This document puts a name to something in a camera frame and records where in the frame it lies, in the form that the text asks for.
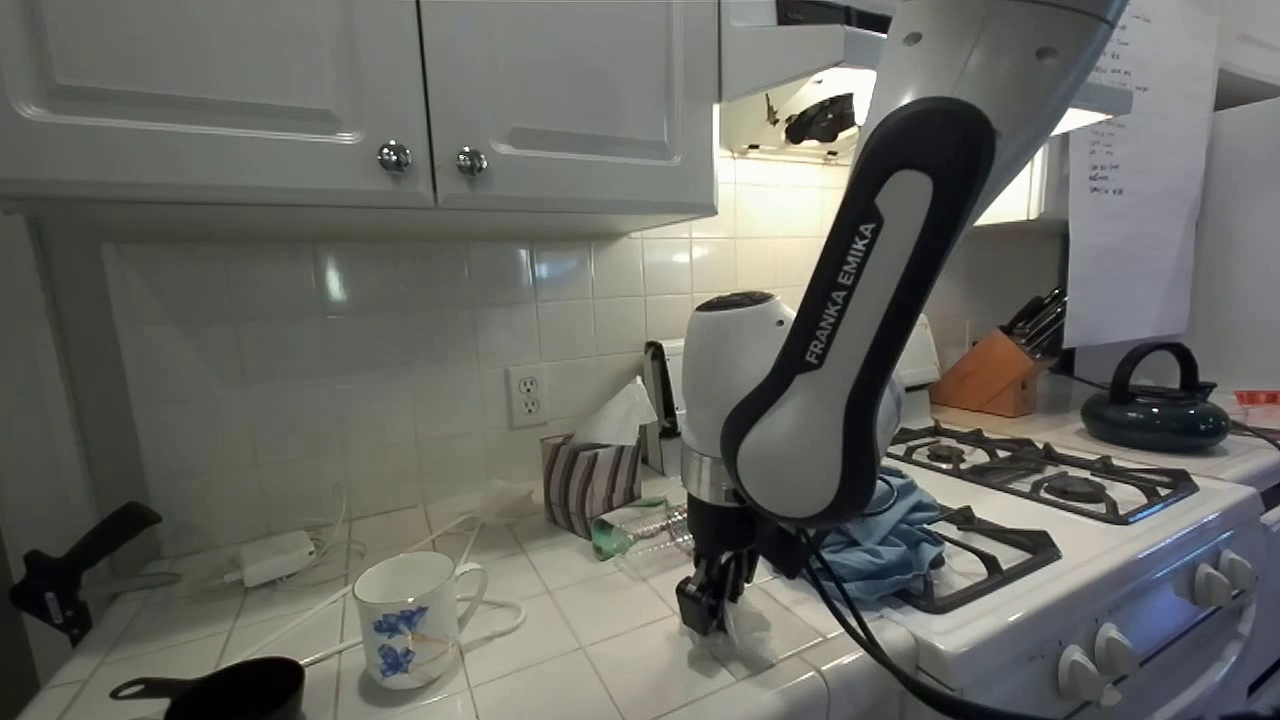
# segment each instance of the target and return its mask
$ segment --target cabinet door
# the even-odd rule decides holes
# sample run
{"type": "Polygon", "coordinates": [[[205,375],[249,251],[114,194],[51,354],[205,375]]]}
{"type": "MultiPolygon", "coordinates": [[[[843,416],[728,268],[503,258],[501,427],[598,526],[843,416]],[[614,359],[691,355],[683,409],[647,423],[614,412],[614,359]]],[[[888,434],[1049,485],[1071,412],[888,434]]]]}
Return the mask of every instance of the cabinet door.
{"type": "Polygon", "coordinates": [[[422,4],[445,207],[711,207],[718,0],[422,4]]]}
{"type": "Polygon", "coordinates": [[[0,0],[0,194],[428,206],[415,0],[0,0]],[[415,163],[376,161],[400,142],[415,163]]]}

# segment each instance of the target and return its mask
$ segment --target electrical outlet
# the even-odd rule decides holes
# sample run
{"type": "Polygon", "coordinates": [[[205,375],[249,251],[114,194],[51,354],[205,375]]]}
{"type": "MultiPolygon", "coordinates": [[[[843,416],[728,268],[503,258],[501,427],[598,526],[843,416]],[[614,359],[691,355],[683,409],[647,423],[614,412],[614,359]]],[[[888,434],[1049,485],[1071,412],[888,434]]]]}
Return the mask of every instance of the electrical outlet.
{"type": "Polygon", "coordinates": [[[544,395],[544,372],[539,370],[508,370],[508,416],[511,427],[538,427],[547,423],[547,395],[544,395]]]}

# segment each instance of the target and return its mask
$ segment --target stove knob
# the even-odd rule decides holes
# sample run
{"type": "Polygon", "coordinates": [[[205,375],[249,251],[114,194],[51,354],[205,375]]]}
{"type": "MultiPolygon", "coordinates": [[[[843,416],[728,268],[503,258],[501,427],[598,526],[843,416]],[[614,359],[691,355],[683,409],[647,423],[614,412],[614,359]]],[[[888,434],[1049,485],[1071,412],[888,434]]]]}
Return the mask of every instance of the stove knob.
{"type": "Polygon", "coordinates": [[[1095,631],[1091,655],[1095,655],[1100,673],[1108,673],[1108,675],[1130,675],[1142,665],[1137,649],[1130,646],[1130,636],[1118,625],[1106,625],[1095,631]]]}
{"type": "Polygon", "coordinates": [[[1255,571],[1240,552],[1225,552],[1218,561],[1218,569],[1236,586],[1236,588],[1252,588],[1255,571]]]}
{"type": "Polygon", "coordinates": [[[1055,661],[1055,689],[1079,705],[1119,705],[1119,689],[1084,655],[1079,646],[1069,646],[1055,661]]]}
{"type": "Polygon", "coordinates": [[[1221,610],[1236,598],[1233,580],[1214,569],[1214,564],[1198,564],[1198,575],[1194,575],[1194,604],[1198,610],[1221,610]]]}

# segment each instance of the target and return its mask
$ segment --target blue floral mug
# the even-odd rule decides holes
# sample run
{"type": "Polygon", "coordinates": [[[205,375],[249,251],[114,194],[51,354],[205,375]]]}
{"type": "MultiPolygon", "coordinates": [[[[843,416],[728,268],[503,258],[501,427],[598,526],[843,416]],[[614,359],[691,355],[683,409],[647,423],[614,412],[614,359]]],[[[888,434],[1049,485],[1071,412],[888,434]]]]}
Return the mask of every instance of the blue floral mug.
{"type": "Polygon", "coordinates": [[[374,564],[355,580],[363,631],[363,665],[382,689],[423,689],[450,675],[460,661],[460,630],[484,604],[484,569],[456,569],[440,552],[404,552],[374,564]],[[473,598],[456,602],[451,586],[480,571],[473,598]]]}

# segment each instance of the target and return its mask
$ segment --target black pan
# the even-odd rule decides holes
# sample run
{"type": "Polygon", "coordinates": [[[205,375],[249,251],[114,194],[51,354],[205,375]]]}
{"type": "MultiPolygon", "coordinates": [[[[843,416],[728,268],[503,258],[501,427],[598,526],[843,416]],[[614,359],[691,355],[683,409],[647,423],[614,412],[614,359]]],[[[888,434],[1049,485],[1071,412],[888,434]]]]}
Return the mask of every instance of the black pan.
{"type": "Polygon", "coordinates": [[[136,675],[114,702],[170,702],[170,720],[301,720],[305,665],[257,655],[200,682],[136,675]]]}

